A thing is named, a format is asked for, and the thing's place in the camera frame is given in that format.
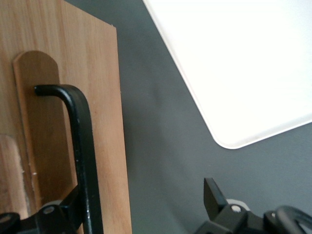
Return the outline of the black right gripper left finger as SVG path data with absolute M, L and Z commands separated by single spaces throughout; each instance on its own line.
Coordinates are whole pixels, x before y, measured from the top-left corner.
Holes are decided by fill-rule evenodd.
M 76 234 L 81 224 L 77 187 L 64 200 L 50 202 L 36 214 L 36 225 L 40 234 Z

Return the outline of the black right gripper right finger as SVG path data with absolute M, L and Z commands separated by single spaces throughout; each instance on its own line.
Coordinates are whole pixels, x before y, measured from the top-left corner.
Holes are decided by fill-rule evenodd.
M 198 228 L 197 234 L 238 234 L 247 227 L 247 210 L 228 203 L 213 178 L 204 179 L 203 200 L 209 220 Z

